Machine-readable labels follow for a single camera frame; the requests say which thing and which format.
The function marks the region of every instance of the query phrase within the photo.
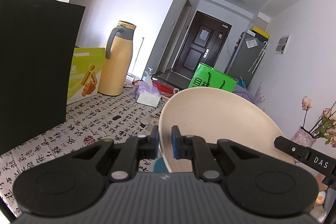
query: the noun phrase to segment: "vase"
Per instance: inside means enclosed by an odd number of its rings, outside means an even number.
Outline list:
[[[305,130],[303,127],[300,127],[299,130],[294,134],[293,138],[291,138],[291,141],[305,147],[312,147],[316,142],[316,139],[313,139],[307,130]]]

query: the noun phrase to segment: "door handle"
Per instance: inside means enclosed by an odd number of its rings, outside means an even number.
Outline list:
[[[207,50],[205,51],[205,54],[204,54],[203,58],[206,58],[208,52],[209,52],[209,49],[207,49]]]

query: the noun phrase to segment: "tissue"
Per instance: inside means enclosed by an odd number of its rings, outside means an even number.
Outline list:
[[[135,88],[136,102],[147,106],[158,106],[161,99],[158,88],[153,85],[150,75],[146,73],[145,81],[139,81]]]

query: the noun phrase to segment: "tissue pack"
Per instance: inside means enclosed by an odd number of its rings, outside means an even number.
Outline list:
[[[158,106],[161,95],[155,85],[149,86],[144,81],[139,81],[135,88],[136,102],[147,106]]]

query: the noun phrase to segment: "beige plate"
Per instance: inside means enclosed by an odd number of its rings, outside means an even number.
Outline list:
[[[198,87],[175,94],[164,106],[160,121],[160,146],[169,172],[192,171],[190,160],[173,157],[171,127],[181,135],[197,135],[208,143],[229,139],[293,164],[293,158],[274,147],[283,136],[261,109],[238,95],[215,88]]]

